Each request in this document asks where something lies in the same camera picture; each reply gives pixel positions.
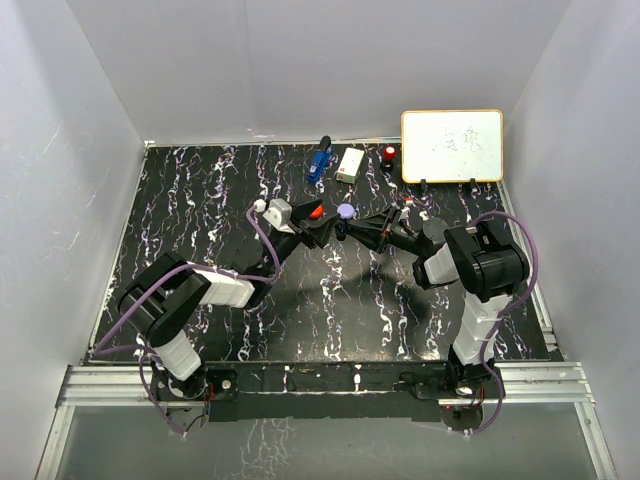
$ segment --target purple cap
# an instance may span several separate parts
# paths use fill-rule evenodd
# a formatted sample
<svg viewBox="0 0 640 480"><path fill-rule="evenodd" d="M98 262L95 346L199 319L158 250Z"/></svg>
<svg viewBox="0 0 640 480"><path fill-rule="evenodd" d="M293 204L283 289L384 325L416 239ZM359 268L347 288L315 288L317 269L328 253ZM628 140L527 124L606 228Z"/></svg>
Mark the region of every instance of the purple cap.
<svg viewBox="0 0 640 480"><path fill-rule="evenodd" d="M348 203L343 203L338 207L338 215L343 220L351 220L356 213L356 209Z"/></svg>

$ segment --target white wall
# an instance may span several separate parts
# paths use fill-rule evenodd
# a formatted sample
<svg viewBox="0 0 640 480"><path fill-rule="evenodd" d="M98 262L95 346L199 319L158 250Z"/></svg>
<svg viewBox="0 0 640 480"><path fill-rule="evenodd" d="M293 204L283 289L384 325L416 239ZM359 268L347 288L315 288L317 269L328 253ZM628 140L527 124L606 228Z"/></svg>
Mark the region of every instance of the white wall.
<svg viewBox="0 0 640 480"><path fill-rule="evenodd" d="M640 1L575 0L506 126L561 347L583 362L621 478L638 478Z"/></svg>
<svg viewBox="0 0 640 480"><path fill-rule="evenodd" d="M0 477L33 478L142 142L64 0L0 0Z"/></svg>
<svg viewBox="0 0 640 480"><path fill-rule="evenodd" d="M68 0L146 140L400 134L511 111L569 0Z"/></svg>

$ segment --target metal frame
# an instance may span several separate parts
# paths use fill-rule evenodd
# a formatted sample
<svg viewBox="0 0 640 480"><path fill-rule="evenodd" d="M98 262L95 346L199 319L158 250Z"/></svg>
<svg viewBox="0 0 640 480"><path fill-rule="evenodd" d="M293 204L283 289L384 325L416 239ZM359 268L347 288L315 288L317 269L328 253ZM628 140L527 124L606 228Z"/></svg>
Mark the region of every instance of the metal frame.
<svg viewBox="0 0 640 480"><path fill-rule="evenodd" d="M504 403L590 403L593 395L582 365L569 362L497 362L504 381ZM144 368L147 381L152 372ZM496 403L496 399L485 403ZM467 405L468 399L439 400L440 405ZM163 402L172 408L201 408L201 401ZM58 399L60 407L151 406L136 366L71 367Z"/></svg>
<svg viewBox="0 0 640 480"><path fill-rule="evenodd" d="M74 407L59 406L56 408L53 424L49 431L49 438L44 448L36 480L55 480L67 443L71 422L73 420Z"/></svg>
<svg viewBox="0 0 640 480"><path fill-rule="evenodd" d="M380 141L399 141L399 139L391 137L384 139L354 139L343 140L336 143L348 143L352 141L376 143ZM144 168L147 150L157 145L155 145L153 141L147 141L145 142L145 146L145 155L141 169ZM513 204L511 203L511 198L504 180L498 182L497 185L505 210L508 213L514 214ZM509 224L516 242L524 251L527 251L527 245L524 242L519 228L513 225L512 222L509 222ZM126 223L123 227L122 237L124 237L125 230ZM538 285L535 287L532 299L547 348L549 351L556 349L557 341L553 332L553 326ZM92 342L95 339L98 322L99 318L96 321L96 327L92 333ZM579 362L497 362L497 366L501 370L505 385L506 398L504 399L504 403L573 403L598 479L617 479L596 416L591 388L587 382L582 365ZM151 382L151 369L145 367L143 372L147 381ZM495 399L485 400L485 403L495 402ZM439 403L440 405L457 405L466 404L468 401L448 399L440 400ZM201 402L189 401L170 402L164 403L164 405L171 407L202 407ZM138 367L71 367L62 385L53 425L36 475L37 480L55 479L71 429L75 408L88 406L152 407L152 404L148 401L146 393L140 383Z"/></svg>

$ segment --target marbled black surface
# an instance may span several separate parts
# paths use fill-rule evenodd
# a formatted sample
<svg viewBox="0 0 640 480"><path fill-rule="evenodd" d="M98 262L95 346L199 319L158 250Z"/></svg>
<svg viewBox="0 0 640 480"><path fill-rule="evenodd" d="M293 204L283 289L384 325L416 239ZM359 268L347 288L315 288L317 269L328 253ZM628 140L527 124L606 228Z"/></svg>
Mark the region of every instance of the marbled black surface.
<svg viewBox="0 0 640 480"><path fill-rule="evenodd" d="M414 207L410 224L438 216L450 226L502 210L495 184L471 193L465 185L431 185L426 195L378 168L386 145L365 150L355 185L333 174L348 145L336 145L323 179L313 185L306 172L313 145L163 147L148 151L121 251L113 273L100 339L119 318L111 293L167 250L187 260L228 267L238 239L253 236L244 213L257 198L288 202L324 199L325 210L344 202L366 216L401 197L426 203ZM261 305L251 311L202 307L187 333L206 361L411 361L446 358L464 309L459 283L424 291L414 285L414 257L393 247L375 254L348 238L335 237L323 250L300 246ZM135 341L123 329L115 345ZM509 315L496 341L505 360L548 359L532 303ZM130 362L123 354L113 361Z"/></svg>

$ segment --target white box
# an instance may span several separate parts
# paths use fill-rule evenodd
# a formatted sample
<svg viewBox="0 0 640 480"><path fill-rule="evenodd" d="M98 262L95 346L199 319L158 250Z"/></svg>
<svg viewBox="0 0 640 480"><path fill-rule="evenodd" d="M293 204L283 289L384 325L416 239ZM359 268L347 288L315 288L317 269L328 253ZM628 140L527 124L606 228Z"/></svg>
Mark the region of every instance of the white box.
<svg viewBox="0 0 640 480"><path fill-rule="evenodd" d="M358 178L358 170L360 170L360 162L364 151L355 148L347 148L338 167L336 175L338 180L345 183L355 183Z"/></svg>

